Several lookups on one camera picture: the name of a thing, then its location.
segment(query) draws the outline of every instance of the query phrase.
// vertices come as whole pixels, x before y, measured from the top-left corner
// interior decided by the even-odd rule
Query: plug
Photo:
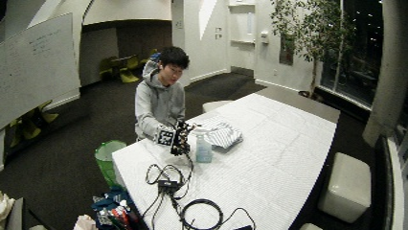
[[[252,230],[252,226],[246,225],[244,227],[236,228],[235,230]]]

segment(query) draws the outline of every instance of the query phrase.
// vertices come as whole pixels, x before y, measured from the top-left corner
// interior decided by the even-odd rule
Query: white stool
[[[230,102],[231,101],[218,101],[218,102],[205,103],[203,104],[203,113],[209,112],[210,110],[220,107],[222,105],[224,105]]]
[[[312,223],[304,223],[299,230],[323,230]]]
[[[352,223],[369,205],[369,167],[356,158],[337,152],[333,156],[329,185],[319,200],[319,209]]]

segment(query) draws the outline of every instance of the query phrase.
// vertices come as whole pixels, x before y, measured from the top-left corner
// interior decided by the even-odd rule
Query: person
[[[174,127],[185,119],[185,92],[178,82],[190,59],[179,47],[166,47],[142,69],[135,94],[135,133],[153,138],[159,125]]]

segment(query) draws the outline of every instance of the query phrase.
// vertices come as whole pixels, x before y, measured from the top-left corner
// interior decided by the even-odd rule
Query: black cable
[[[143,211],[142,215],[141,215],[141,218],[143,219],[143,215],[146,214],[146,212],[150,210],[150,208],[153,207],[157,199],[158,199],[158,196],[161,196],[161,193],[157,193],[157,196],[155,196],[155,199],[153,201],[153,203],[150,204],[150,206],[147,207],[147,209]]]
[[[222,224],[224,224],[224,223],[230,220],[230,218],[232,217],[235,211],[238,211],[238,210],[242,210],[242,211],[246,213],[246,216],[251,219],[252,224],[254,224],[254,230],[255,230],[255,229],[256,229],[255,221],[254,221],[254,219],[251,218],[251,216],[250,216],[250,214],[248,214],[248,212],[246,211],[244,208],[235,208],[234,211],[232,211],[232,213],[231,213],[230,216],[227,217],[227,219],[222,222]]]
[[[218,222],[215,223],[214,226],[211,226],[210,228],[197,228],[194,227],[191,224],[186,221],[185,219],[185,214],[186,214],[186,211],[187,209],[193,206],[193,205],[197,205],[197,204],[206,204],[209,206],[211,206],[217,211],[218,211],[218,215],[219,215],[219,219],[218,219]],[[194,230],[213,230],[213,229],[217,229],[220,227],[220,225],[223,224],[223,213],[222,213],[222,210],[219,208],[219,206],[215,204],[214,201],[209,200],[209,199],[195,199],[193,200],[190,203],[187,203],[187,205],[183,207],[183,209],[181,210],[181,213],[179,213],[179,221],[182,222],[182,225],[186,226],[189,229],[194,229]]]
[[[150,171],[151,171],[151,168],[153,168],[153,167],[158,169],[159,173],[158,173],[155,179],[150,182],[150,181],[149,181],[149,174],[150,174]],[[153,165],[149,166],[149,169],[147,169],[147,172],[146,172],[146,175],[145,175],[145,182],[146,182],[147,184],[150,184],[150,185],[151,185],[151,184],[155,184],[155,183],[158,182],[161,176],[165,176],[165,177],[167,178],[167,180],[170,181],[170,178],[169,178],[169,176],[167,176],[167,174],[166,174],[166,171],[167,171],[167,170],[174,170],[174,171],[177,171],[177,173],[178,173],[178,175],[179,175],[179,183],[182,183],[183,180],[185,180],[185,178],[183,178],[183,175],[182,175],[179,169],[178,169],[174,165],[167,165],[167,166],[165,166],[163,169],[161,169],[161,168],[158,167],[157,164],[153,164]]]
[[[185,191],[185,193],[183,193],[183,195],[182,195],[182,196],[179,196],[179,197],[175,197],[175,198],[174,198],[174,199],[177,199],[177,200],[179,200],[179,199],[185,198],[185,197],[186,197],[186,195],[187,195],[187,192],[189,192],[189,189],[190,189],[190,179],[191,179],[191,174],[193,174],[193,170],[194,170],[194,164],[193,164],[191,157],[190,157],[190,155],[189,155],[189,154],[185,154],[185,155],[186,155],[187,160],[189,160],[189,162],[190,162],[190,173],[189,173],[189,177],[187,177],[187,179],[186,179],[186,180],[183,181],[183,183],[179,185],[179,188],[181,188],[182,186],[185,186],[185,184],[187,184],[186,191]]]
[[[154,211],[154,214],[153,214],[153,218],[151,218],[151,227],[153,227],[153,230],[154,230],[154,218],[155,218],[155,215],[157,215],[157,212],[158,212],[158,209],[161,208],[162,206],[162,203],[163,203],[163,199],[165,199],[165,194],[163,193],[159,193],[162,195],[162,199],[161,199],[161,202],[158,204],[158,207]]]

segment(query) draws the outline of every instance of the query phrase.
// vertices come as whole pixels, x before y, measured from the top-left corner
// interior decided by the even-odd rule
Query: black hair
[[[183,50],[179,47],[171,46],[166,47],[161,53],[159,60],[163,66],[167,64],[174,64],[182,69],[189,67],[190,59]]]

